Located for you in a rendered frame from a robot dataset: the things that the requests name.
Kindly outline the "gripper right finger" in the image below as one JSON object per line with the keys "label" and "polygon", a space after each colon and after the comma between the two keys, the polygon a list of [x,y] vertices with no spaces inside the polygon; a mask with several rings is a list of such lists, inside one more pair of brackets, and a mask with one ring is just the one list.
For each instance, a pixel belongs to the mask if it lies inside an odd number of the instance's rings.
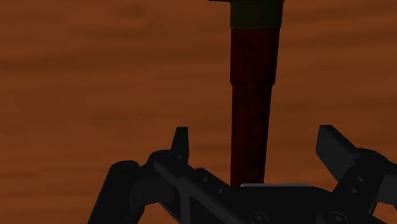
{"label": "gripper right finger", "polygon": [[379,202],[397,210],[397,164],[355,147],[332,125],[319,126],[316,154],[337,180],[316,224],[386,224],[373,213]]}

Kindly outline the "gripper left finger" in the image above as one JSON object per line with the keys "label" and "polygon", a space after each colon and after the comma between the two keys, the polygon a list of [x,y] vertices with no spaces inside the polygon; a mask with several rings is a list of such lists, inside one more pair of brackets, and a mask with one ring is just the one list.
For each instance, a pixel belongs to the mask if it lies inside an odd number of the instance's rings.
{"label": "gripper left finger", "polygon": [[245,224],[233,190],[203,168],[188,165],[187,127],[171,148],[153,152],[144,165],[113,164],[87,224],[139,224],[145,207],[159,203],[178,224]]}

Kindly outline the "dark red marker pen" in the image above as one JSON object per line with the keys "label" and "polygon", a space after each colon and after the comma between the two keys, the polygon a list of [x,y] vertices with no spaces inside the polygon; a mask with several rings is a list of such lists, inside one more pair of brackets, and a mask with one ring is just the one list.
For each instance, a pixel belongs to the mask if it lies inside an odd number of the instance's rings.
{"label": "dark red marker pen", "polygon": [[285,0],[210,1],[230,4],[230,184],[263,183]]}

